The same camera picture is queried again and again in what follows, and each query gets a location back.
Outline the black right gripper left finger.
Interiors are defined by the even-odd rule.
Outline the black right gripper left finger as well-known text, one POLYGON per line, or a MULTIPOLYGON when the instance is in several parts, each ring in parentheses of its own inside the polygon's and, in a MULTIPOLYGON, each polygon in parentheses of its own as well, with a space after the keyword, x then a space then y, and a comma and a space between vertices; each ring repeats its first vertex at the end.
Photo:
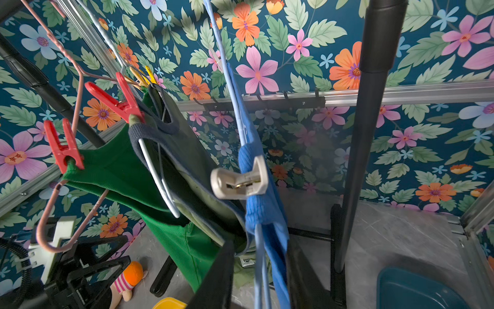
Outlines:
POLYGON ((187 309, 231 307, 234 254, 234 243, 225 242, 203 283, 187 305, 187 309))

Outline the blue tank top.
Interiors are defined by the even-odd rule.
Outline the blue tank top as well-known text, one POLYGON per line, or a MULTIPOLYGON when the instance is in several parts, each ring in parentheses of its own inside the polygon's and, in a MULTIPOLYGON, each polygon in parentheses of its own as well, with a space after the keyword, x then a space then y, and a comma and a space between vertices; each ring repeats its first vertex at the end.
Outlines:
MULTIPOLYGON (((234 93, 235 118, 240 122, 239 167, 245 175, 253 172, 255 166, 267 170, 262 142, 244 105, 237 83, 231 78, 234 93)), ((287 267, 285 255, 288 249, 289 232, 284 206, 273 182, 271 172, 259 182, 261 191, 246 199, 246 230, 254 236, 255 258, 255 307, 270 308, 269 275, 271 274, 275 292, 281 308, 289 308, 287 267)))

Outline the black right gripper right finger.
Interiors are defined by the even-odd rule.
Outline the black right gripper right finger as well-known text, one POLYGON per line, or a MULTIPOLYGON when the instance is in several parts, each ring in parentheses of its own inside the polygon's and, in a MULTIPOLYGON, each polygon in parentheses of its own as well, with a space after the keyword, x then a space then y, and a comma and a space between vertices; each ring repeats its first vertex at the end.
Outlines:
POLYGON ((286 253, 287 286, 290 308, 336 308, 309 260, 295 240, 289 240, 286 253))

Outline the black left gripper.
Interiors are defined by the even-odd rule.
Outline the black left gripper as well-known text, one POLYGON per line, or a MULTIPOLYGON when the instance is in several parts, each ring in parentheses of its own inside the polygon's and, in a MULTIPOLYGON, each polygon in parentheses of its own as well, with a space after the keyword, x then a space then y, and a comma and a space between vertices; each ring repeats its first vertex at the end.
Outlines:
POLYGON ((128 256, 109 260, 125 244, 125 236, 84 238, 66 252, 29 251, 32 268, 44 266, 32 279, 23 308, 110 308, 111 285, 130 265, 128 256))

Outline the white clothespin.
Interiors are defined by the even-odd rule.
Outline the white clothespin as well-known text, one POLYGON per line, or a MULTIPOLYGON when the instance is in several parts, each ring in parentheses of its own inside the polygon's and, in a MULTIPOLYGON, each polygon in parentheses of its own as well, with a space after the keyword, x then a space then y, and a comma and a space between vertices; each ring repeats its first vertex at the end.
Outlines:
POLYGON ((222 200, 247 200, 251 196, 265 194, 269 182, 268 169, 261 156, 254 158, 253 168, 248 173, 217 168, 210 174, 213 193, 222 200))

